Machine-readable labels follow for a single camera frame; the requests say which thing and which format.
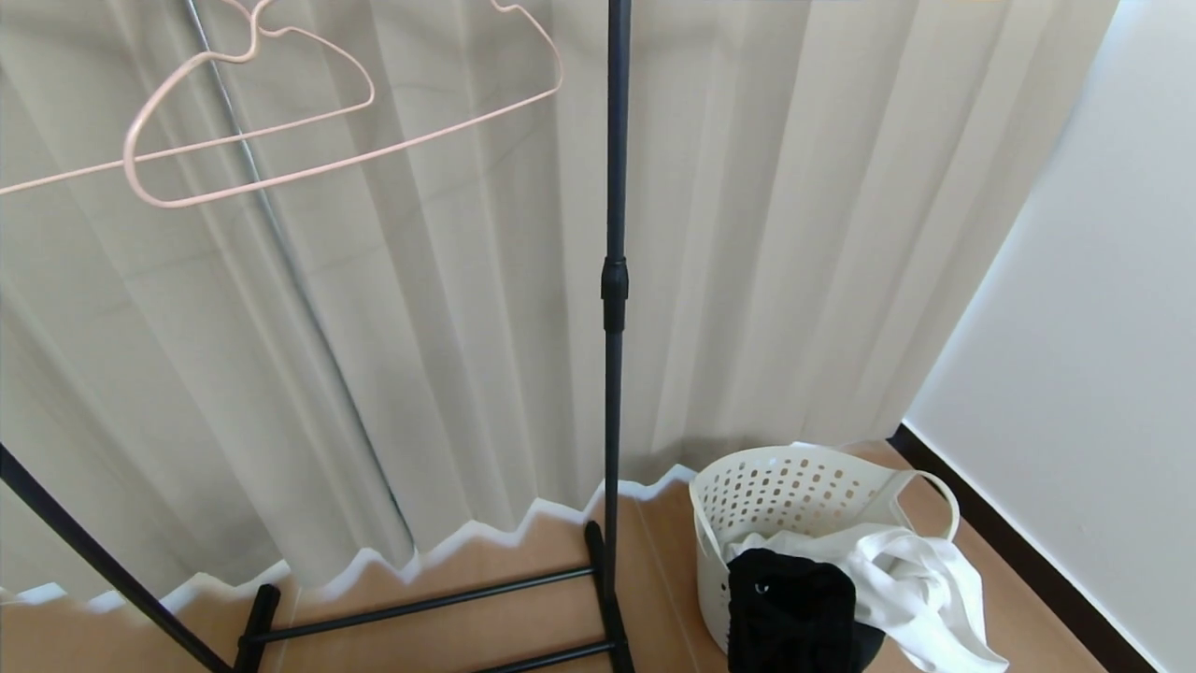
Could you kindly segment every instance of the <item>light under curtain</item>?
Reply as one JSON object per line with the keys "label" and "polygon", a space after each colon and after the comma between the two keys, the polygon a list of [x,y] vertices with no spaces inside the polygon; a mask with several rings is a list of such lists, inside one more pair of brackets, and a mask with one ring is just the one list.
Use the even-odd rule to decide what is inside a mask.
{"label": "light under curtain", "polygon": [[[234,12],[194,2],[214,48],[244,47]],[[624,477],[890,435],[1116,4],[637,2]],[[280,558],[319,585],[362,547],[401,567],[466,521],[513,530],[535,498],[594,492],[606,10],[525,5],[562,50],[555,98],[269,189],[269,208],[155,209],[120,171],[0,200],[0,439],[151,589]],[[251,141],[263,176],[553,81],[533,29],[486,2],[281,0],[264,23],[380,86]],[[117,158],[197,50],[188,0],[5,0],[0,184]],[[209,74],[144,151],[230,133]],[[221,79],[246,129],[364,94],[301,38]],[[246,179],[236,147],[144,165],[161,197]],[[0,497],[0,586],[106,588]]]}

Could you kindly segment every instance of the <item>laundry basket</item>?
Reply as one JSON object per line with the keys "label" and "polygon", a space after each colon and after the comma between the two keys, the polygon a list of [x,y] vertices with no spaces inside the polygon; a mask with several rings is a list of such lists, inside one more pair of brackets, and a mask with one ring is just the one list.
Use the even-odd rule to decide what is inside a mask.
{"label": "laundry basket", "polygon": [[959,528],[959,504],[938,477],[895,471],[838,449],[811,445],[764,447],[731,454],[710,464],[689,485],[697,530],[697,595],[702,619],[722,651],[727,650],[727,564],[722,551],[749,533],[765,538],[779,531],[819,537],[856,524],[911,528],[897,496],[917,476],[946,498],[951,524]]}

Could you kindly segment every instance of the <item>black garment rack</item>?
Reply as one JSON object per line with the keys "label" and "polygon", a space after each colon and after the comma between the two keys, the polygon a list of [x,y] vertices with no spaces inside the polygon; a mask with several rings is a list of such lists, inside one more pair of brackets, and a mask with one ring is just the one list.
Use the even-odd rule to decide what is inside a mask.
{"label": "black garment rack", "polygon": [[54,532],[96,569],[112,588],[120,592],[138,610],[144,612],[159,629],[183,647],[196,661],[212,673],[258,673],[266,646],[368,624],[382,619],[403,617],[416,612],[457,605],[519,589],[539,587],[553,582],[593,577],[598,593],[605,638],[581,647],[563,649],[523,661],[486,668],[478,673],[518,673],[554,666],[574,659],[606,653],[616,673],[634,673],[631,653],[623,630],[618,600],[615,595],[615,543],[618,524],[618,430],[622,398],[623,325],[628,295],[627,258],[623,256],[624,207],[627,194],[627,99],[631,37],[631,0],[609,0],[608,32],[608,120],[606,120],[606,258],[602,269],[603,328],[606,331],[606,536],[598,524],[591,521],[585,527],[590,563],[580,568],[561,570],[548,575],[527,577],[514,582],[494,585],[458,594],[433,598],[405,605],[373,610],[360,614],[338,617],[313,624],[300,624],[287,629],[271,629],[274,611],[280,592],[273,585],[263,585],[257,591],[245,632],[238,641],[237,660],[230,665],[212,650],[199,636],[184,626],[129,574],[103,546],[92,538],[41,484],[33,479],[8,449],[0,443],[0,478],[25,502]]}

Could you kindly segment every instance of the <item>wire hanger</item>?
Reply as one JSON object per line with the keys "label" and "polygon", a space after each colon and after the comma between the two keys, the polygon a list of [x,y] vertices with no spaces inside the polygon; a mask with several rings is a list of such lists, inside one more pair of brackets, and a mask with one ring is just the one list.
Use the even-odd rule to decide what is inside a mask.
{"label": "wire hanger", "polygon": [[[277,185],[277,184],[286,184],[288,182],[295,182],[298,179],[303,179],[303,178],[306,178],[306,177],[312,177],[312,176],[321,175],[321,173],[329,172],[329,171],[334,171],[334,170],[337,170],[337,169],[342,169],[342,167],[348,167],[348,166],[352,166],[352,165],[356,165],[356,164],[367,161],[370,159],[376,159],[378,157],[383,157],[383,155],[386,155],[386,154],[390,154],[390,153],[393,153],[393,152],[399,152],[402,149],[407,149],[407,148],[413,147],[415,145],[419,145],[421,142],[426,142],[428,140],[441,137],[441,136],[448,135],[451,133],[456,133],[458,130],[469,128],[471,126],[476,126],[476,124],[482,123],[484,121],[488,121],[488,120],[502,116],[502,115],[505,115],[507,112],[511,112],[511,111],[514,111],[514,110],[517,110],[519,108],[530,105],[530,104],[532,104],[532,103],[535,103],[537,100],[543,100],[544,98],[548,98],[548,97],[555,94],[557,91],[560,91],[561,85],[565,84],[565,65],[563,65],[563,62],[561,60],[561,51],[560,51],[560,49],[557,49],[556,43],[553,42],[553,38],[548,35],[548,31],[544,30],[544,26],[541,25],[541,23],[537,22],[536,18],[532,17],[531,13],[527,12],[527,10],[525,10],[521,5],[518,5],[518,4],[500,5],[498,2],[498,0],[490,0],[490,6],[493,6],[496,11],[499,11],[501,13],[519,12],[520,14],[523,14],[532,24],[532,26],[536,29],[536,31],[539,32],[541,37],[543,37],[544,41],[548,42],[548,45],[553,49],[553,56],[554,56],[554,60],[555,60],[555,63],[556,63],[556,82],[550,88],[548,88],[545,91],[542,91],[541,93],[537,93],[537,94],[531,96],[529,98],[525,98],[523,100],[519,100],[517,103],[512,103],[512,104],[506,105],[504,108],[499,108],[498,110],[493,110],[490,112],[486,112],[486,114],[480,115],[477,117],[474,117],[471,120],[463,121],[460,123],[456,123],[456,124],[441,128],[440,130],[435,130],[435,131],[421,135],[419,137],[413,137],[410,140],[404,140],[402,142],[397,142],[397,143],[390,145],[388,147],[382,147],[382,148],[373,149],[373,151],[370,151],[370,152],[362,153],[362,154],[358,154],[355,157],[349,157],[349,158],[346,158],[346,159],[340,159],[340,160],[336,160],[336,161],[330,161],[328,164],[319,165],[319,166],[313,166],[313,167],[309,167],[309,169],[297,170],[297,171],[289,172],[287,175],[270,177],[270,178],[261,179],[261,181],[257,181],[257,182],[250,182],[248,184],[240,184],[240,185],[237,185],[237,186],[230,186],[227,189],[220,189],[220,190],[215,190],[215,191],[209,191],[207,194],[200,194],[200,195],[196,195],[196,196],[188,196],[188,197],[184,197],[184,198],[176,198],[176,200],[171,200],[171,201],[165,201],[165,200],[158,198],[157,196],[154,196],[154,195],[152,195],[152,194],[150,194],[150,192],[147,192],[145,190],[145,186],[141,184],[141,181],[140,181],[140,178],[138,176],[138,172],[136,172],[136,164],[138,163],[144,161],[144,160],[148,160],[148,159],[157,159],[157,158],[163,158],[163,157],[183,154],[183,153],[191,152],[191,151],[195,151],[195,149],[202,149],[202,148],[206,148],[206,147],[213,147],[213,146],[218,146],[218,145],[224,145],[226,142],[234,142],[234,141],[243,140],[243,139],[257,137],[257,136],[267,135],[267,134],[275,133],[275,131],[279,131],[279,130],[285,130],[285,129],[288,129],[288,128],[297,128],[299,126],[305,126],[305,124],[312,123],[315,121],[327,120],[327,118],[332,117],[332,116],[343,115],[343,114],[347,114],[347,112],[350,112],[350,111],[354,111],[354,110],[359,110],[359,109],[361,109],[361,108],[364,108],[366,105],[370,105],[373,102],[373,99],[374,99],[373,80],[370,79],[370,75],[366,72],[365,67],[361,66],[361,63],[356,59],[354,59],[353,56],[350,56],[347,51],[344,51],[340,47],[336,47],[335,44],[328,42],[327,39],[322,38],[322,37],[318,37],[318,36],[316,36],[313,33],[310,33],[310,32],[305,31],[303,29],[295,27],[295,26],[286,26],[286,27],[279,29],[276,31],[268,31],[268,30],[261,27],[261,25],[258,25],[258,17],[261,16],[261,12],[267,6],[269,6],[274,0],[260,0],[257,2],[257,5],[254,7],[252,12],[250,12],[250,11],[245,10],[244,7],[242,7],[239,5],[239,2],[237,2],[237,0],[221,0],[221,1],[224,1],[226,4],[230,4],[230,5],[234,5],[242,12],[242,14],[246,17],[246,20],[250,24],[251,36],[252,37],[250,39],[250,48],[249,48],[249,50],[245,54],[242,54],[239,56],[232,56],[232,55],[228,55],[228,54],[219,54],[219,53],[214,53],[214,51],[205,51],[203,54],[197,54],[197,55],[193,56],[187,62],[184,62],[182,66],[179,66],[169,78],[166,78],[166,80],[161,84],[161,86],[159,86],[158,90],[154,91],[154,93],[150,97],[150,99],[146,102],[146,104],[138,112],[136,117],[134,117],[133,124],[129,127],[129,130],[126,134],[124,146],[123,146],[123,151],[122,151],[120,160],[117,160],[117,161],[110,161],[110,163],[106,163],[106,164],[99,164],[99,165],[86,167],[86,169],[79,169],[79,170],[74,170],[74,171],[67,171],[67,172],[63,172],[63,173],[60,173],[60,175],[55,175],[55,176],[50,176],[50,177],[44,177],[44,178],[35,179],[35,181],[31,181],[31,182],[25,182],[25,183],[22,183],[22,184],[16,184],[16,185],[12,185],[12,186],[0,188],[0,196],[2,196],[5,194],[8,194],[8,192],[12,192],[12,191],[19,191],[22,189],[29,189],[29,188],[32,188],[32,186],[39,186],[42,184],[49,184],[49,183],[57,182],[57,181],[61,181],[61,179],[67,179],[67,178],[71,178],[71,177],[78,177],[80,175],[87,175],[87,173],[97,172],[97,171],[100,171],[100,170],[108,170],[108,169],[112,169],[112,167],[117,167],[117,166],[123,166],[123,169],[124,169],[124,176],[126,176],[126,178],[129,182],[129,186],[133,189],[134,194],[136,194],[138,197],[140,197],[142,201],[145,201],[145,202],[147,202],[150,204],[153,204],[153,206],[161,207],[161,208],[184,208],[184,207],[188,207],[188,206],[195,206],[195,204],[200,204],[200,203],[207,203],[207,202],[210,202],[210,201],[215,201],[215,200],[219,200],[219,198],[225,198],[227,196],[233,196],[233,195],[237,195],[237,194],[244,194],[246,191],[254,191],[256,189],[264,189],[267,186],[274,186],[274,185]],[[220,137],[220,139],[216,139],[216,140],[208,140],[208,141],[205,141],[205,142],[196,142],[196,143],[193,143],[193,145],[187,145],[187,146],[183,146],[183,147],[176,147],[176,148],[172,148],[172,149],[164,149],[164,151],[153,152],[153,153],[150,153],[150,154],[135,155],[138,137],[140,136],[142,128],[145,127],[145,124],[150,120],[150,117],[153,115],[153,112],[155,111],[157,106],[161,103],[163,98],[165,98],[165,96],[170,92],[170,90],[173,86],[176,86],[179,81],[182,81],[182,79],[190,71],[195,69],[196,67],[199,67],[200,65],[202,65],[202,63],[205,63],[207,61],[210,61],[210,60],[221,60],[221,61],[226,61],[226,62],[243,63],[243,62],[246,62],[249,60],[252,60],[254,56],[257,55],[257,49],[260,47],[260,41],[257,39],[257,35],[260,32],[262,35],[266,35],[267,37],[277,37],[277,36],[283,35],[286,32],[298,32],[300,35],[305,35],[307,37],[312,37],[312,38],[319,41],[323,44],[327,44],[332,50],[335,50],[338,54],[343,55],[344,57],[349,59],[359,69],[361,69],[364,73],[366,73],[366,79],[370,82],[370,98],[366,102],[364,102],[364,103],[359,103],[356,105],[352,105],[349,108],[344,108],[344,109],[336,110],[336,111],[332,111],[332,112],[324,112],[324,114],[316,115],[313,117],[309,117],[309,118],[305,118],[305,120],[299,120],[299,121],[294,121],[294,122],[287,122],[287,123],[283,123],[283,124],[279,124],[279,126],[274,126],[274,127],[264,128],[264,129],[260,129],[260,130],[251,130],[251,131],[242,133],[239,135],[232,135],[232,136],[228,136],[228,137]]]}
{"label": "wire hanger", "polygon": [[[220,61],[226,61],[226,62],[244,63],[244,62],[251,60],[254,56],[257,55],[257,50],[258,50],[258,47],[260,47],[258,33],[264,35],[267,37],[281,37],[283,35],[294,32],[297,35],[301,35],[304,37],[307,37],[307,38],[315,39],[316,42],[319,42],[324,47],[328,47],[329,49],[331,49],[332,51],[335,51],[336,54],[341,55],[347,61],[349,61],[350,63],[353,63],[353,66],[356,67],[358,71],[361,72],[361,75],[365,78],[366,85],[370,87],[370,94],[361,103],[355,103],[355,104],[349,105],[347,108],[341,108],[338,110],[332,110],[330,112],[322,112],[322,114],[312,116],[312,117],[307,117],[307,118],[303,118],[303,120],[293,121],[293,122],[287,122],[287,123],[283,123],[283,124],[280,124],[280,126],[275,126],[275,127],[270,127],[270,128],[266,128],[266,129],[261,129],[261,130],[250,130],[250,131],[246,131],[246,133],[240,133],[238,135],[230,135],[230,136],[226,136],[226,137],[216,137],[215,140],[205,140],[202,142],[194,142],[191,145],[184,145],[182,147],[173,147],[173,148],[170,148],[170,149],[161,149],[161,151],[158,151],[158,152],[151,152],[148,154],[140,154],[140,155],[133,157],[133,160],[140,163],[140,161],[147,161],[147,160],[151,160],[151,159],[161,159],[161,158],[166,158],[166,157],[173,157],[173,155],[178,155],[178,154],[184,154],[187,152],[191,152],[191,151],[195,151],[195,149],[203,149],[203,148],[207,148],[207,147],[218,147],[220,145],[227,145],[228,142],[237,142],[239,140],[246,140],[246,139],[250,139],[250,137],[257,137],[260,135],[266,135],[268,133],[274,133],[276,130],[283,130],[283,129],[287,129],[287,128],[295,128],[295,127],[309,124],[309,123],[312,123],[312,122],[317,122],[317,121],[331,118],[331,117],[335,117],[335,116],[338,116],[338,115],[347,115],[349,112],[354,112],[356,110],[366,108],[371,103],[373,103],[373,100],[374,100],[374,82],[373,82],[373,78],[370,77],[370,72],[366,69],[365,66],[361,65],[361,61],[358,61],[356,59],[354,59],[352,54],[349,54],[344,49],[341,49],[336,44],[332,44],[328,39],[324,39],[323,37],[321,37],[321,36],[318,36],[316,33],[309,32],[306,30],[303,30],[301,27],[298,27],[298,26],[291,25],[291,26],[280,27],[277,30],[269,30],[269,29],[262,27],[257,23],[257,12],[260,12],[263,8],[266,8],[266,6],[269,5],[270,2],[273,2],[274,0],[263,0],[262,2],[258,4],[257,7],[254,8],[255,13],[252,13],[252,14],[250,13],[249,10],[246,10],[245,7],[243,7],[237,0],[220,0],[220,1],[224,2],[224,4],[226,4],[226,5],[231,5],[232,7],[236,7],[237,11],[240,12],[240,14],[250,24],[250,27],[252,30],[250,32],[249,50],[245,51],[242,55],[238,55],[238,56],[233,56],[233,55],[228,55],[228,54],[220,54],[219,51],[205,51],[202,54],[197,54],[195,56],[191,56],[178,69],[176,69],[175,73],[171,75],[171,78],[175,78],[175,75],[177,75],[179,72],[182,72],[183,74],[187,74],[188,72],[195,69],[200,65],[206,63],[206,62],[208,62],[210,60],[220,60]],[[182,75],[179,75],[177,79],[181,80]],[[12,185],[8,185],[8,186],[2,186],[2,188],[0,188],[0,196],[4,196],[5,194],[13,194],[16,191],[23,191],[25,189],[32,189],[35,186],[44,186],[47,184],[53,184],[55,182],[61,182],[63,179],[71,179],[73,177],[83,177],[85,175],[91,175],[93,172],[100,172],[100,171],[111,170],[111,169],[115,169],[115,167],[121,167],[122,165],[124,165],[124,163],[126,163],[126,159],[122,157],[120,159],[116,159],[115,161],[108,161],[108,163],[103,163],[103,164],[96,164],[93,166],[87,166],[87,167],[83,167],[83,169],[68,170],[66,172],[60,172],[57,175],[50,175],[50,176],[47,176],[47,177],[39,177],[37,179],[31,179],[29,182],[22,182],[19,184],[12,184]]]}

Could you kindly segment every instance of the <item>wooden floor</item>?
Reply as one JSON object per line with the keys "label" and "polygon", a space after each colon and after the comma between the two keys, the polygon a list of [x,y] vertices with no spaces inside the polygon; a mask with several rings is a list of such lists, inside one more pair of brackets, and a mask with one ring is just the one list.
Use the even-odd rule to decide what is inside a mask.
{"label": "wooden floor", "polygon": [[[908,467],[887,445],[861,446],[865,458]],[[945,506],[917,483],[902,498],[921,532],[941,530]],[[673,484],[657,498],[623,497],[620,509],[618,593],[636,669],[726,671],[697,608],[695,544],[687,488]],[[969,526],[957,543],[984,579],[989,644],[1011,671],[1104,671],[1058,619]],[[586,563],[580,530],[538,519],[518,549],[468,544],[452,558],[404,586],[383,565],[366,569],[335,600],[283,581],[275,626],[301,624],[370,607],[453,593],[466,587]],[[244,628],[248,600],[205,595],[181,612],[228,661]],[[390,622],[355,626],[270,646],[263,673],[464,672],[562,647],[600,640],[602,623],[590,579],[527,589]],[[202,669],[132,610],[94,614],[60,600],[6,605],[0,613],[0,669],[5,673],[161,673]],[[605,657],[561,665],[554,672],[606,672]],[[874,673],[917,671],[887,643]]]}

